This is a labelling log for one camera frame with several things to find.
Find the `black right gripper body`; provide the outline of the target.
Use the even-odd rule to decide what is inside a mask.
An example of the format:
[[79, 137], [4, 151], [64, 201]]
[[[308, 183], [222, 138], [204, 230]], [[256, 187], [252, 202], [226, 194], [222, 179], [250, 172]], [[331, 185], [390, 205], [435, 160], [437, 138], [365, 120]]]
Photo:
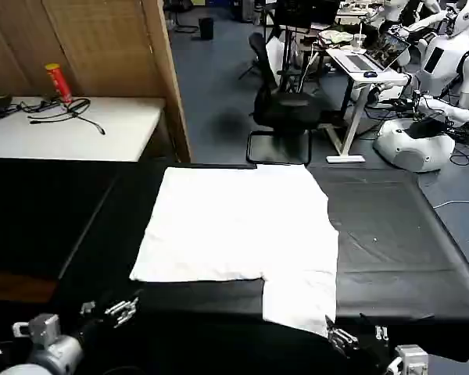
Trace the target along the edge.
[[388, 366], [396, 356], [388, 341], [362, 337], [349, 351], [347, 374], [391, 374]]

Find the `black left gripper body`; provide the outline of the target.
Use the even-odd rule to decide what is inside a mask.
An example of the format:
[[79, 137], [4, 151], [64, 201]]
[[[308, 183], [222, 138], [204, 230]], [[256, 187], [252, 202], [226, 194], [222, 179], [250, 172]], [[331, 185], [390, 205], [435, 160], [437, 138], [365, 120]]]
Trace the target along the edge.
[[84, 352], [90, 352], [106, 331], [113, 329], [116, 318], [108, 314], [85, 313], [80, 316], [74, 331], [74, 338]]

